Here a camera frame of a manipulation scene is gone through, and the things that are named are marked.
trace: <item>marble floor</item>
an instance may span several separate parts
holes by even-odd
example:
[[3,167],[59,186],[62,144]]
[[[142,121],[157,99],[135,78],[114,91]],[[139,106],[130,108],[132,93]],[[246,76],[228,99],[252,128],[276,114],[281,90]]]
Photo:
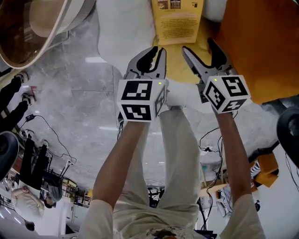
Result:
[[[45,52],[33,66],[26,69],[29,85],[34,86],[36,103],[29,107],[26,116],[43,116],[59,135],[60,141],[77,159],[66,177],[78,185],[92,188],[96,175],[114,146],[117,137],[117,120],[114,94],[119,71],[108,63],[94,62],[99,57],[97,40],[99,23],[97,13],[70,31],[62,45]],[[9,109],[20,101],[21,92],[15,95]],[[217,127],[214,114],[202,114],[185,108],[192,129],[199,139]],[[247,154],[257,148],[268,147],[276,140],[277,118],[260,106],[250,104],[242,108],[235,119]],[[42,118],[36,117],[24,125],[35,132],[35,141],[45,138],[50,150],[61,156],[66,153],[57,137]],[[202,140],[202,146],[217,148],[219,130]],[[68,157],[53,158],[55,171],[61,170]],[[218,162],[218,153],[202,155],[201,161]],[[147,184],[164,183],[164,147],[159,120],[152,123],[143,159]]]

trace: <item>brown leather surface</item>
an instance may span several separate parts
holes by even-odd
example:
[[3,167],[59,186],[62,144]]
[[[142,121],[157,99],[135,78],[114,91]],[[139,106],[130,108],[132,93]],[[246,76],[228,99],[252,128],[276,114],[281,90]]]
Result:
[[299,93],[299,6],[291,0],[228,0],[217,43],[261,104]]

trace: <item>black pants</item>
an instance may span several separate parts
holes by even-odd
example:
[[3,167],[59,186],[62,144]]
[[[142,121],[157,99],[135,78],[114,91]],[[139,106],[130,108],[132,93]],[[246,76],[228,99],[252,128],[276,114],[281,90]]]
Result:
[[47,147],[42,146],[39,152],[36,165],[31,173],[31,158],[33,154],[34,142],[31,139],[27,139],[25,145],[25,151],[20,170],[20,180],[34,189],[40,190],[43,182],[43,171],[45,169],[47,157]]
[[[7,107],[14,94],[21,87],[21,78],[15,77],[11,83],[3,87],[0,91],[0,113]],[[24,113],[28,109],[26,101],[22,101],[19,105],[0,122],[0,133],[3,131],[11,131],[14,126],[23,118]]]

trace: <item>person in white shirt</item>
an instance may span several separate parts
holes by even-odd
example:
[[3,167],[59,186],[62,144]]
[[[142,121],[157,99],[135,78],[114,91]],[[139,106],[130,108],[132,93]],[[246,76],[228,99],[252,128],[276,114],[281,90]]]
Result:
[[[250,189],[247,155],[231,113],[216,114],[223,137],[233,198],[222,239],[264,239]],[[194,231],[199,216],[198,142],[180,109],[160,114],[166,164],[165,192],[157,208],[149,206],[142,155],[148,123],[128,122],[104,162],[79,239],[204,239]]]
[[41,147],[36,165],[31,173],[33,148],[34,142],[29,136],[26,141],[20,170],[19,188],[12,191],[14,210],[24,219],[25,226],[30,231],[34,231],[34,222],[42,219],[44,213],[44,204],[39,199],[39,195],[43,181],[47,146],[43,145]]

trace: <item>beige pants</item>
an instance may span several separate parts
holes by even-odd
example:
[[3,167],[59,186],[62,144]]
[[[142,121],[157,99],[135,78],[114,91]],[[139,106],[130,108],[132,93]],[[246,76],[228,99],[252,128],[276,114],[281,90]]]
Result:
[[160,115],[165,148],[166,185],[156,209],[149,207],[142,156],[149,131],[144,128],[133,155],[123,192],[114,208],[114,230],[124,238],[160,226],[194,229],[199,208],[199,148],[190,123],[181,110]]

